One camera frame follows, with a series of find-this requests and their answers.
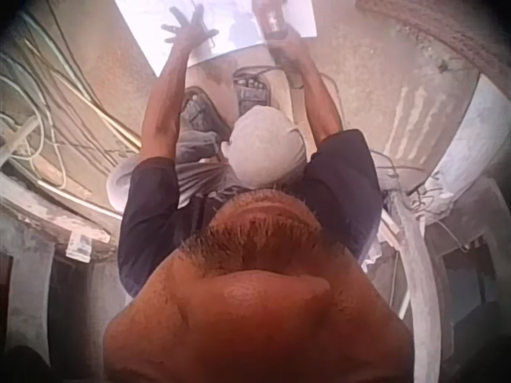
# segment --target foot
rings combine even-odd
[[[240,116],[256,105],[270,106],[270,89],[261,77],[241,74],[234,80],[234,88],[238,97]]]
[[[181,121],[185,128],[199,132],[215,132],[221,140],[229,140],[231,129],[216,111],[211,99],[201,88],[184,91]]]

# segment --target man's left hand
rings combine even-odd
[[[165,42],[174,43],[174,46],[191,52],[203,42],[218,34],[218,30],[206,30],[204,28],[202,21],[204,6],[202,4],[197,6],[190,22],[175,6],[170,8],[170,12],[180,23],[180,27],[162,25],[161,28],[163,30],[176,35],[174,38],[165,39]]]

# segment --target person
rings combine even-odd
[[[358,264],[382,209],[369,149],[360,131],[343,131],[293,29],[268,44],[302,74],[317,153],[297,180],[238,188],[228,200],[193,195],[178,207],[188,55],[214,34],[200,26],[202,11],[190,22],[177,17],[146,110],[118,249],[134,299],[105,331],[107,378],[412,381],[410,332]]]

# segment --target bare arm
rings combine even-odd
[[[305,109],[316,145],[332,134],[341,132],[343,123],[339,111],[298,32],[289,26],[286,38],[268,41],[268,44],[282,51],[302,75]]]
[[[162,26],[175,33],[176,37],[166,40],[173,42],[174,46],[160,77],[156,80],[145,110],[141,160],[150,157],[165,157],[170,160],[176,158],[188,58],[193,49],[218,33],[216,30],[204,30],[202,5],[197,7],[190,22],[177,8],[171,8],[171,12],[181,27]]]

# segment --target dark shirt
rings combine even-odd
[[[359,261],[374,241],[382,195],[367,143],[359,130],[334,134],[319,146],[303,177],[285,192],[301,199],[324,231]],[[225,201],[195,195],[177,208],[174,163],[155,157],[133,171],[121,224],[119,272],[132,296],[188,237],[205,228]]]

